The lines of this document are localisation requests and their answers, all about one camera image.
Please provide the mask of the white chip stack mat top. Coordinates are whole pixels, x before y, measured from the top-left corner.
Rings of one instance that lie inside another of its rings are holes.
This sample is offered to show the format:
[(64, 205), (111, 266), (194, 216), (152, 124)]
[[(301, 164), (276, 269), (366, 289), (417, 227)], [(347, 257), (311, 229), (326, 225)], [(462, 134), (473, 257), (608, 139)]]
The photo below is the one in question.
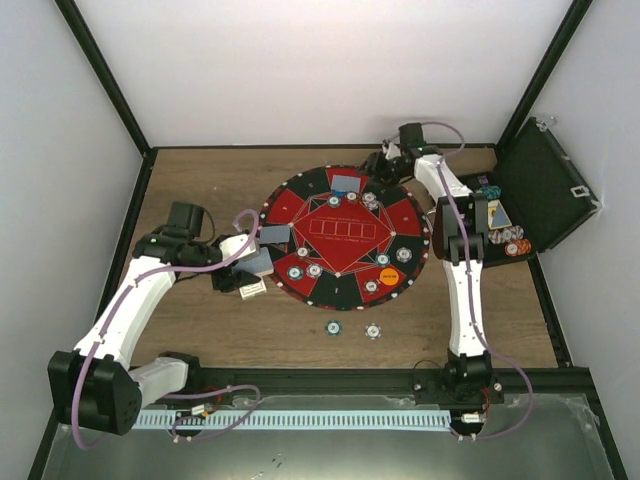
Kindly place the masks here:
[(377, 200), (376, 195), (373, 192), (365, 192), (361, 196), (362, 204), (368, 210), (376, 210), (379, 208), (379, 202)]

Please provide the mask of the white chip stack mat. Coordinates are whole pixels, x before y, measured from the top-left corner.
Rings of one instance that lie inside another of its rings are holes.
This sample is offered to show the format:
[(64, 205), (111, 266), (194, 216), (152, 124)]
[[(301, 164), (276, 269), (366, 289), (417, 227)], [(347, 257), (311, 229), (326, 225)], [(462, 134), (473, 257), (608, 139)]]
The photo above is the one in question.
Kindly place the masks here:
[(396, 259), (401, 263), (409, 262), (413, 257), (412, 251), (407, 247), (400, 247), (396, 251)]
[(361, 196), (362, 204), (368, 210), (376, 210), (379, 208), (379, 202), (377, 200), (376, 195), (373, 192), (365, 192)]

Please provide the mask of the blue backed card top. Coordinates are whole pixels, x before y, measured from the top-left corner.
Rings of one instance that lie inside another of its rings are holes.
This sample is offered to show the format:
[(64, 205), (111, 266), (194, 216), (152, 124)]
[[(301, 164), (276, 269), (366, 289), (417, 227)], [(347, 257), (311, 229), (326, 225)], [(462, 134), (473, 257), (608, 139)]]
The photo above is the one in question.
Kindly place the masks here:
[(361, 178), (347, 175), (334, 175), (331, 179), (331, 190), (335, 192), (356, 192), (361, 188)]

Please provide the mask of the blue backed card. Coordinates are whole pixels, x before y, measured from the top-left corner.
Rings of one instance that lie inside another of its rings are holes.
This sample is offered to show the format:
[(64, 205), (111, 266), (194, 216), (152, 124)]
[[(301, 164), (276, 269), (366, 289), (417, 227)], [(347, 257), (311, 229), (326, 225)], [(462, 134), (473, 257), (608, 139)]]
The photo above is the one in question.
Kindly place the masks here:
[(291, 238), (289, 225), (265, 226), (260, 230), (259, 242), (261, 244), (286, 244)]
[(347, 175), (334, 175), (331, 179), (331, 190), (335, 192), (356, 192), (361, 188), (361, 178)]

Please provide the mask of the teal poker chip stack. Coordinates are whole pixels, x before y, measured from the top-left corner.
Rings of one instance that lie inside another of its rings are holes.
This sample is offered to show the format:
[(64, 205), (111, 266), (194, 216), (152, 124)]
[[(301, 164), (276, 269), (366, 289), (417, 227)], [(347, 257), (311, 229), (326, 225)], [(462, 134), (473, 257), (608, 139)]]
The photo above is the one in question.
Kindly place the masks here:
[(291, 266), (287, 269), (287, 276), (291, 280), (298, 281), (305, 276), (305, 271), (299, 266)]

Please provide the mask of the teal chip stack mat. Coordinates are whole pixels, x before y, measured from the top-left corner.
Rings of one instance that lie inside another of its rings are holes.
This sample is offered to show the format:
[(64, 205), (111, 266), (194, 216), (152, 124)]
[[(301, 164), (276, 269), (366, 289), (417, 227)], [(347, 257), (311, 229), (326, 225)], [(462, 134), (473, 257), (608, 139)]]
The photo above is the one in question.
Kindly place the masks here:
[(390, 264), (390, 257), (387, 254), (380, 253), (376, 256), (375, 262), (378, 266), (384, 267)]

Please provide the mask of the blue backed card deck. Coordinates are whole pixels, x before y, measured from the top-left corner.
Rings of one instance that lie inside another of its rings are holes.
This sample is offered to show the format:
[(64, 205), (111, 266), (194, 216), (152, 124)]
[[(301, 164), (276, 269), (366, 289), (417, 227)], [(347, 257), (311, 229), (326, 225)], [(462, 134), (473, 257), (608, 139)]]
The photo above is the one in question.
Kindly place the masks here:
[(273, 262), (267, 247), (251, 258), (241, 259), (234, 266), (234, 271), (249, 273), (258, 277), (271, 275), (274, 272)]

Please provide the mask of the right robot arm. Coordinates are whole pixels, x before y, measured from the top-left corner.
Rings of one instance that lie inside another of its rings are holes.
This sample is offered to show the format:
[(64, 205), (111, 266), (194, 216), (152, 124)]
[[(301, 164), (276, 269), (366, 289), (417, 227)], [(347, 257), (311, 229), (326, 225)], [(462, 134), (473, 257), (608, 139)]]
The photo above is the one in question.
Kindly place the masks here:
[(447, 396), (465, 403), (489, 386), (491, 352), (484, 332), (481, 274), (488, 244), (488, 201), (466, 186), (449, 168), (443, 152), (429, 146), (423, 128), (439, 126), (458, 134), (444, 122), (407, 123), (367, 157), (360, 171), (376, 187), (395, 187), (414, 179), (435, 201), (432, 248), (441, 260), (449, 291), (451, 333), (443, 368)]

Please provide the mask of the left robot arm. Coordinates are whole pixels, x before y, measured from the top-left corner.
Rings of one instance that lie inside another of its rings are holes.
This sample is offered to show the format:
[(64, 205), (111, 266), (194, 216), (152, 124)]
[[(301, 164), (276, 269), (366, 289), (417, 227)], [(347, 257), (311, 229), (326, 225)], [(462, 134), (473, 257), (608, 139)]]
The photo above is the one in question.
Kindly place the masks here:
[(176, 202), (167, 221), (134, 246), (121, 285), (91, 330), (70, 351), (57, 351), (47, 373), (56, 419), (70, 427), (76, 445), (91, 449), (82, 433), (124, 435), (146, 406), (163, 399), (191, 404), (203, 397), (204, 379), (196, 356), (169, 352), (138, 368), (131, 359), (152, 313), (181, 275), (222, 275), (224, 288), (246, 285), (232, 266), (256, 256), (259, 215), (240, 212), (235, 233), (201, 239), (209, 213)]

